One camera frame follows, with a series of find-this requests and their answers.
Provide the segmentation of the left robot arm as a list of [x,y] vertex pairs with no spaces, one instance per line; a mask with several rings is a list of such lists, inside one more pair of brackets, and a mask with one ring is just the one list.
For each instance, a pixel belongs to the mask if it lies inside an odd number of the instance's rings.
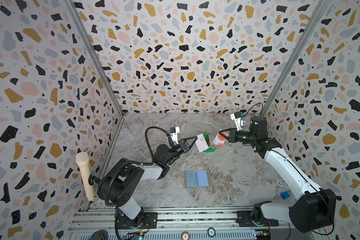
[[184,153],[191,150],[197,136],[185,138],[173,147],[161,144],[153,154],[153,162],[143,163],[121,159],[104,177],[98,181],[98,197],[107,207],[131,221],[142,218],[143,208],[133,199],[133,193],[143,180],[160,180],[170,170],[170,165]]

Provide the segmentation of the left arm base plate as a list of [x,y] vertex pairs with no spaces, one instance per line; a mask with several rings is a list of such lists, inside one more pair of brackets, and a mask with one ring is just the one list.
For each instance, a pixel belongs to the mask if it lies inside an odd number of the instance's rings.
[[141,212],[135,219],[130,219],[126,215],[117,215],[115,226],[118,230],[138,230],[138,229],[155,229],[157,227],[157,212]]

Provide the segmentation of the beige microphone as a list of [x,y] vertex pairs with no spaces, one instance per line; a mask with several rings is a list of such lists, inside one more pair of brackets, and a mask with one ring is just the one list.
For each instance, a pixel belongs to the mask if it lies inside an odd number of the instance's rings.
[[94,187],[89,183],[91,176],[89,155],[86,152],[77,153],[76,164],[80,169],[86,197],[88,201],[93,201],[95,199],[95,192]]

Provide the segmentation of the green round marker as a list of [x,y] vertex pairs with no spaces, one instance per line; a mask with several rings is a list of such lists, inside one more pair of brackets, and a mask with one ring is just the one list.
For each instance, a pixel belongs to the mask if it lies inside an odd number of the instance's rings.
[[216,230],[214,228],[210,227],[207,230],[207,234],[210,238],[213,238],[216,236]]

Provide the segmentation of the green card tray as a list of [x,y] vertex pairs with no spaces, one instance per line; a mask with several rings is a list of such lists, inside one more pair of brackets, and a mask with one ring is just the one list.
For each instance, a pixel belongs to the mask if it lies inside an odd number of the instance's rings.
[[203,134],[203,136],[204,136],[204,139],[205,139],[205,141],[206,141],[206,143],[207,143],[207,145],[209,147],[207,150],[204,150],[204,153],[213,153],[213,152],[215,152],[217,150],[217,146],[213,142],[211,142],[210,135]]

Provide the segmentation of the white pink credit card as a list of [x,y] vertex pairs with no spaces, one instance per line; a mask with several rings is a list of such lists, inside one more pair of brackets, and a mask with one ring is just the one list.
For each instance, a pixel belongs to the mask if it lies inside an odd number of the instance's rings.
[[209,149],[209,144],[207,143],[203,134],[197,135],[196,146],[200,153]]

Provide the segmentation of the blue tape piece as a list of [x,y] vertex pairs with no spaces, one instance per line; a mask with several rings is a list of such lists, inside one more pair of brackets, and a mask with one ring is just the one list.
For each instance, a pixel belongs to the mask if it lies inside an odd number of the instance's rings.
[[280,193],[280,196],[282,197],[283,200],[291,197],[287,191]]

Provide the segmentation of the white red-dot credit card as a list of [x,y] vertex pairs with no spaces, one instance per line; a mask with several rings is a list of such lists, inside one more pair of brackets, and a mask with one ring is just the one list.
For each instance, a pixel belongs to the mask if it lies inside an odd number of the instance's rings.
[[216,137],[213,140],[213,144],[216,145],[218,148],[222,148],[226,139],[227,133],[223,132],[222,134],[217,133]]

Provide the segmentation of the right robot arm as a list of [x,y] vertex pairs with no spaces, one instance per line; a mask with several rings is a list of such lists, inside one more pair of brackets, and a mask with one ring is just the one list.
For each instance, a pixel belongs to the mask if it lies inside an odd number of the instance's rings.
[[265,117],[251,117],[247,131],[243,129],[245,117],[241,112],[231,114],[235,128],[220,130],[219,135],[230,143],[251,146],[254,152],[278,172],[296,199],[291,207],[270,201],[255,204],[251,213],[253,223],[258,225],[282,221],[293,225],[302,233],[315,233],[317,229],[333,227],[337,200],[335,193],[330,189],[323,189],[311,180],[293,163],[282,145],[268,136]]

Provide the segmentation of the aluminium mounting rail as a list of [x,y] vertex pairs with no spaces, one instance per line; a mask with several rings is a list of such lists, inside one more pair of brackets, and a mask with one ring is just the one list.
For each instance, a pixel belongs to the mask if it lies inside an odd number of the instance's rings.
[[[301,233],[293,225],[278,221],[277,227],[240,227],[237,211],[252,207],[146,208],[145,213],[157,212],[155,229],[118,230],[115,211],[91,209],[76,213],[68,229],[68,240],[180,240],[183,232],[190,240],[327,240],[323,232]],[[216,230],[210,238],[208,228]]]

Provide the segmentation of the grey card holder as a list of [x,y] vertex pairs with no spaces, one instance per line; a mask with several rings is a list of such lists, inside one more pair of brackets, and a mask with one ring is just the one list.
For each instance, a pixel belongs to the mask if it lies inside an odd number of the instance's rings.
[[209,170],[185,171],[186,188],[206,188],[212,185]]

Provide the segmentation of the teal credit card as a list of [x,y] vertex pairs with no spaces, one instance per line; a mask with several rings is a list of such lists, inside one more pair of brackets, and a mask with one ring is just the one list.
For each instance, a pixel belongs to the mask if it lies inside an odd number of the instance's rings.
[[187,188],[198,187],[197,171],[186,171],[186,187]]

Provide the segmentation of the blue credit card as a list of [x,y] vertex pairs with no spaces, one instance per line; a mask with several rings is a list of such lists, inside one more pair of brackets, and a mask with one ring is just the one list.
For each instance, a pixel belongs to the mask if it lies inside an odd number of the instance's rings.
[[208,187],[210,185],[208,172],[206,170],[197,171],[197,181],[198,187]]

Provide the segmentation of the red round marker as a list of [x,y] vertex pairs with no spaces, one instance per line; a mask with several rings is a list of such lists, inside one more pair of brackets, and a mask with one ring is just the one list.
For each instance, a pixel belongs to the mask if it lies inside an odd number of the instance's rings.
[[181,240],[190,240],[190,234],[188,232],[183,232],[181,234]]

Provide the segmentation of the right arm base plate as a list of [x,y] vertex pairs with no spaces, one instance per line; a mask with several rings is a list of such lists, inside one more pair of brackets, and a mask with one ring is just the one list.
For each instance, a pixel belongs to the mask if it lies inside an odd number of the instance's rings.
[[279,222],[277,220],[268,220],[264,218],[263,214],[257,210],[253,211],[237,211],[236,223],[240,227],[277,227]]

